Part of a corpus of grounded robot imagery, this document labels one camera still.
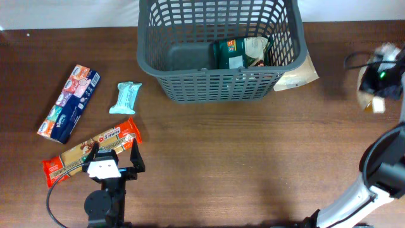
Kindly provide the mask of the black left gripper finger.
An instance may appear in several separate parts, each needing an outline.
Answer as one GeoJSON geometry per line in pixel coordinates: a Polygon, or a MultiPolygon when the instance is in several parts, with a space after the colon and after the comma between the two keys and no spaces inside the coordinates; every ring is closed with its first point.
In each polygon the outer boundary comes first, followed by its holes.
{"type": "Polygon", "coordinates": [[[130,161],[132,162],[133,167],[137,173],[142,173],[142,172],[146,171],[146,167],[145,167],[144,161],[140,155],[140,151],[139,151],[139,147],[138,147],[136,139],[134,139],[132,141],[130,161]]]}
{"type": "Polygon", "coordinates": [[[90,153],[87,155],[86,159],[84,160],[84,163],[85,163],[85,164],[90,163],[90,162],[94,159],[95,154],[96,154],[98,151],[99,151],[99,143],[98,143],[98,142],[95,142],[95,144],[93,145],[93,147],[92,147],[90,153]]]}

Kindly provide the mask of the brown snack bag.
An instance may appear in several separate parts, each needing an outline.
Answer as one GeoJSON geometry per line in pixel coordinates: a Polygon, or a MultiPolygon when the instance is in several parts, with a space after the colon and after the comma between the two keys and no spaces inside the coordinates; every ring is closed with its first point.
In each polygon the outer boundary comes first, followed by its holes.
{"type": "Polygon", "coordinates": [[[361,65],[359,67],[360,71],[358,75],[356,95],[358,103],[364,111],[378,114],[384,113],[386,100],[386,98],[374,96],[372,94],[368,94],[359,90],[361,78],[365,72],[366,66],[377,64],[379,65],[379,70],[391,68],[394,66],[395,63],[404,63],[403,52],[404,51],[399,49],[396,45],[385,43],[382,46],[376,48],[376,50],[374,50],[374,52],[370,54],[370,59],[364,65],[361,65]]]}

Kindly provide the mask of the beige powder pouch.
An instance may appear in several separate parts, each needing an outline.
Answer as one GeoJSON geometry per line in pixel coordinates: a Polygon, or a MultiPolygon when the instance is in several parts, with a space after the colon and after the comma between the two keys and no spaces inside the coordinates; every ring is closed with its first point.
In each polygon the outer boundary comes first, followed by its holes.
{"type": "Polygon", "coordinates": [[[295,70],[284,73],[278,82],[273,86],[274,91],[284,91],[296,87],[304,86],[319,78],[316,69],[307,53],[303,64],[295,70]]]}

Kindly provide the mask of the green snack bag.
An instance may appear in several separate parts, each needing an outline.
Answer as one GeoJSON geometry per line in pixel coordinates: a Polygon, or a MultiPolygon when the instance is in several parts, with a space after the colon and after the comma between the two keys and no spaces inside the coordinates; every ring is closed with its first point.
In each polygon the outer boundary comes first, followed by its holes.
{"type": "Polygon", "coordinates": [[[270,37],[239,37],[215,41],[213,56],[218,69],[270,66],[270,37]]]}

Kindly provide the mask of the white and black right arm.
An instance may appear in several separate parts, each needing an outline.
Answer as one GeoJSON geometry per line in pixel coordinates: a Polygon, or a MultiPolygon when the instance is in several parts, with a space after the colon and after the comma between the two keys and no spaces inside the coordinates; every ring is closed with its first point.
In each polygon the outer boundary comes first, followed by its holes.
{"type": "MultiPolygon", "coordinates": [[[[358,66],[358,91],[374,98],[404,99],[404,49],[385,43],[358,66]]],[[[378,207],[404,196],[404,114],[364,152],[355,182],[331,205],[298,227],[359,227],[378,207]]]]}

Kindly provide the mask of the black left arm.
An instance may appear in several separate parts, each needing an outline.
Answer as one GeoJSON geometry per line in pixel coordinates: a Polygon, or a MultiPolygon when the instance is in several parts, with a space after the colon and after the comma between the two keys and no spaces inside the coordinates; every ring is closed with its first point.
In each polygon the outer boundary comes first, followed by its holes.
{"type": "Polygon", "coordinates": [[[125,221],[126,182],[137,179],[137,174],[146,171],[137,141],[132,141],[131,167],[118,167],[118,155],[113,149],[101,149],[99,143],[84,160],[83,172],[101,185],[101,189],[88,195],[84,210],[89,227],[133,227],[125,221]]]}

